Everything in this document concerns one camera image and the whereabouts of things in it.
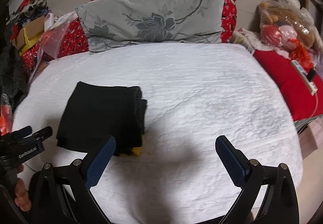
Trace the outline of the person left hand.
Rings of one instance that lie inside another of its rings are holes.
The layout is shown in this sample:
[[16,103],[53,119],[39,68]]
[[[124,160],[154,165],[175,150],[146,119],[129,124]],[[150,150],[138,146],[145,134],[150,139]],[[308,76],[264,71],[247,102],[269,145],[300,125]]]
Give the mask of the person left hand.
[[31,201],[29,199],[28,191],[25,188],[25,184],[21,178],[18,178],[16,186],[15,186],[15,204],[20,208],[23,212],[28,212],[31,210]]

